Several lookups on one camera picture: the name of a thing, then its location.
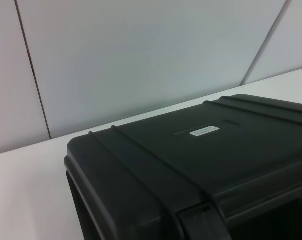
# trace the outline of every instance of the white label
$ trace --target white label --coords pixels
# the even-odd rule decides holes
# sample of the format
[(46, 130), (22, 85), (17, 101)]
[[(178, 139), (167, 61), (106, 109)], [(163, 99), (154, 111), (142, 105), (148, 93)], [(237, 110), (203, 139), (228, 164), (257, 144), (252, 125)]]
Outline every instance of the white label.
[(198, 137), (198, 136), (201, 136), (201, 135), (204, 135), (204, 134), (214, 132), (214, 131), (219, 130), (219, 129), (220, 128), (215, 127), (215, 126), (208, 126), (208, 127), (196, 130), (196, 131), (192, 131), (192, 132), (190, 132), (190, 134), (193, 135), (193, 136)]

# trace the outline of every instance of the case lid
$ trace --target case lid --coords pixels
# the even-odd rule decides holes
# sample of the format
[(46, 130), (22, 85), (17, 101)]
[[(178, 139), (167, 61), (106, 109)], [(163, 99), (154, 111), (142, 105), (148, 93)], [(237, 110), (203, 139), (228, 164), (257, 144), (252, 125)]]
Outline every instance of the case lid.
[(302, 195), (302, 105), (206, 101), (75, 138), (65, 165), (102, 238), (230, 239)]

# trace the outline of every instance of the white wall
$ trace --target white wall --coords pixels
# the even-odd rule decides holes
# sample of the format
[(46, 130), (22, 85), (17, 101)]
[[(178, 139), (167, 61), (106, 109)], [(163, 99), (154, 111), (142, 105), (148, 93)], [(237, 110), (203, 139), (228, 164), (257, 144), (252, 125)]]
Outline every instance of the white wall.
[(14, 0), (0, 0), (0, 153), (48, 140)]
[(239, 86), (284, 0), (18, 0), (55, 138)]
[(302, 0), (292, 0), (246, 83), (302, 68)]

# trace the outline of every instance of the black groove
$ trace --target black groove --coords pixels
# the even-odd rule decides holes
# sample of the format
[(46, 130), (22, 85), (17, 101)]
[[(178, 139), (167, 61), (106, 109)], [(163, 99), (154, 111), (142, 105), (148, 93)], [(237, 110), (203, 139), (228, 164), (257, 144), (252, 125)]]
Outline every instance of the black groove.
[(46, 128), (47, 128), (47, 132), (49, 134), (49, 138), (52, 139), (50, 129), (49, 129), (49, 125), (48, 125), (48, 121), (47, 121), (45, 108), (43, 106), (43, 102), (42, 102), (42, 98), (41, 98), (41, 94), (40, 94), (40, 90), (39, 90), (39, 86), (38, 86), (38, 81), (37, 81), (35, 69), (33, 67), (32, 59), (31, 59), (31, 55), (30, 55), (30, 51), (29, 51), (29, 46), (28, 46), (28, 42), (27, 42), (27, 38), (26, 38), (26, 34), (25, 34), (25, 29), (24, 29), (23, 23), (22, 23), (22, 18), (21, 18), (21, 14), (20, 14), (20, 10), (19, 10), (19, 5), (18, 5), (18, 0), (14, 0), (14, 3), (15, 3), (15, 7), (16, 7), (17, 16), (19, 18), (19, 22), (20, 22), (20, 25), (21, 25), (21, 30), (22, 30), (22, 34), (23, 34), (23, 38), (24, 38), (26, 52), (27, 52), (27, 56), (29, 57), (29, 61), (30, 61), (30, 65), (31, 65), (31, 69), (32, 69), (33, 77), (34, 77), (34, 82), (35, 82), (35, 85), (36, 85), (37, 94), (39, 95), (41, 108), (42, 108), (42, 112), (43, 112), (43, 116), (44, 116), (44, 120), (45, 120), (45, 125), (46, 125)]

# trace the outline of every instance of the white table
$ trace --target white table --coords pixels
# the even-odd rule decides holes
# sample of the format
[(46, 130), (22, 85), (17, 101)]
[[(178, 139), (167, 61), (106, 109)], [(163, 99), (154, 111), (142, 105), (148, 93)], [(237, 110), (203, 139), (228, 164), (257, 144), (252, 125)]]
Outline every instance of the white table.
[(302, 69), (0, 154), (0, 240), (83, 240), (64, 166), (71, 139), (235, 94), (302, 104)]

